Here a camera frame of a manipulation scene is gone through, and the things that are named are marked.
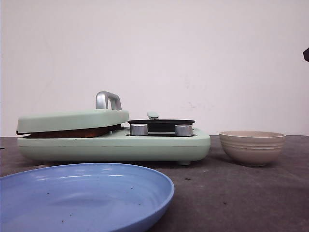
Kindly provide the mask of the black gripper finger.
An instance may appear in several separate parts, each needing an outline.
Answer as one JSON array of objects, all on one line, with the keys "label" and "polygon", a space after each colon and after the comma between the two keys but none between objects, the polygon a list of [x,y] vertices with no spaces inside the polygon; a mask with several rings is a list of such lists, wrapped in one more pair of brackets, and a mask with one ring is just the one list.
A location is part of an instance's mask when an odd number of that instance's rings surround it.
[{"label": "black gripper finger", "polygon": [[304,57],[304,60],[309,60],[309,48],[307,48],[307,49],[303,52],[303,57]]}]

